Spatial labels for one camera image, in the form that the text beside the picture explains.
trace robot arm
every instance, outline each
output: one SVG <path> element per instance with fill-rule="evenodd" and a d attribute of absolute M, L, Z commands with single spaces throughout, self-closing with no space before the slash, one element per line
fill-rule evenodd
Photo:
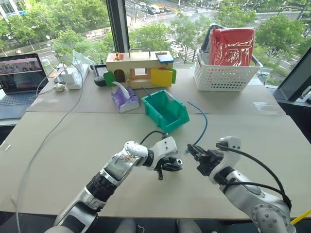
<path fill-rule="evenodd" d="M 232 149 L 241 149 L 241 140 L 237 137 L 221 138 L 216 144 Z M 220 190 L 238 209 L 246 213 L 261 233 L 296 233 L 291 225 L 290 209 L 285 202 L 254 185 L 228 183 L 251 182 L 234 166 L 240 155 L 226 150 L 207 150 L 188 144 L 190 153 L 199 162 L 198 171 L 209 176 L 213 184 L 219 184 Z"/>
<path fill-rule="evenodd" d="M 109 197 L 132 171 L 135 166 L 146 166 L 149 170 L 158 171 L 159 180 L 163 179 L 162 169 L 181 170 L 182 162 L 170 155 L 177 152 L 175 140 L 166 137 L 147 149 L 137 142 L 126 142 L 123 149 L 115 154 L 108 163 L 92 178 L 72 202 L 57 216 L 57 230 L 84 233 L 91 229 Z"/>

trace red bag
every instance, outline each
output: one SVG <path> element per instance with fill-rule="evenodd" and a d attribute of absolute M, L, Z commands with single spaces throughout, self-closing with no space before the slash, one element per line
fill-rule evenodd
<path fill-rule="evenodd" d="M 249 66 L 255 40 L 253 28 L 213 29 L 210 64 L 214 66 Z"/>

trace black computer mouse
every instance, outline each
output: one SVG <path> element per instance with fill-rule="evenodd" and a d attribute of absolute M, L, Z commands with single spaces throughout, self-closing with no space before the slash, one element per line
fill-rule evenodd
<path fill-rule="evenodd" d="M 100 76 L 98 76 L 94 79 L 94 83 L 97 86 L 107 86 L 105 79 L 103 77 L 100 77 Z"/>

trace black cable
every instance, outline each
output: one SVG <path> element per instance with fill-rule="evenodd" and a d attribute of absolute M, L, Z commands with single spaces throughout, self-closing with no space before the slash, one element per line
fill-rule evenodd
<path fill-rule="evenodd" d="M 153 133 L 160 133 L 160 134 L 164 134 L 163 132 L 161 132 L 161 131 L 158 131 L 158 130 L 154 130 L 154 131 L 151 131 L 150 133 L 148 133 L 145 137 L 144 137 L 144 139 L 142 139 L 142 141 L 140 142 L 140 144 L 142 144 L 150 135 L 152 135 Z"/>
<path fill-rule="evenodd" d="M 288 206 L 288 208 L 290 210 L 292 208 L 292 203 L 291 203 L 291 200 L 289 199 L 289 197 L 284 192 L 282 192 L 282 191 L 280 191 L 274 187 L 271 187 L 271 186 L 268 186 L 265 184 L 254 183 L 254 182 L 230 182 L 230 183 L 227 183 L 225 185 L 224 194 L 225 194 L 226 190 L 228 189 L 228 187 L 233 186 L 233 185 L 253 185 L 253 186 L 258 186 L 258 187 L 270 189 L 272 191 L 279 193 L 283 197 L 283 200 L 284 200 L 285 204 Z"/>
<path fill-rule="evenodd" d="M 232 149 L 232 148 L 229 148 L 229 147 L 222 146 L 222 145 L 220 145 L 220 144 L 217 144 L 216 147 L 218 147 L 218 148 L 220 148 L 220 149 L 223 149 L 223 150 L 228 150 L 228 151 L 232 151 L 232 152 L 241 154 L 241 155 L 243 155 L 243 156 L 245 156 L 245 157 L 247 157 L 247 158 L 249 158 L 249 159 L 255 161 L 255 162 L 258 163 L 260 166 L 262 166 L 264 169 L 266 169 L 266 171 L 269 172 L 270 175 L 273 176 L 273 178 L 275 179 L 275 181 L 276 181 L 278 187 L 280 188 L 280 191 L 283 192 L 283 193 L 285 193 L 284 188 L 283 188 L 283 185 L 282 185 L 281 181 L 279 180 L 279 178 L 278 178 L 278 177 L 276 176 L 276 174 L 275 174 L 270 168 L 268 168 L 267 165 L 265 165 L 262 161 L 256 159 L 255 157 L 251 156 L 250 154 L 247 154 L 247 153 L 242 152 L 242 151 L 240 151 L 240 150 L 235 150 L 235 149 Z"/>

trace laptop keyboard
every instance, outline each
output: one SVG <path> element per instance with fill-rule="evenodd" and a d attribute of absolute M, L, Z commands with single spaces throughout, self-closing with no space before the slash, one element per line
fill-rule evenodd
<path fill-rule="evenodd" d="M 6 95 L 3 99 L 0 100 L 0 107 L 20 104 L 32 104 L 34 100 L 30 100 L 29 98 L 34 95 L 34 93 Z"/>

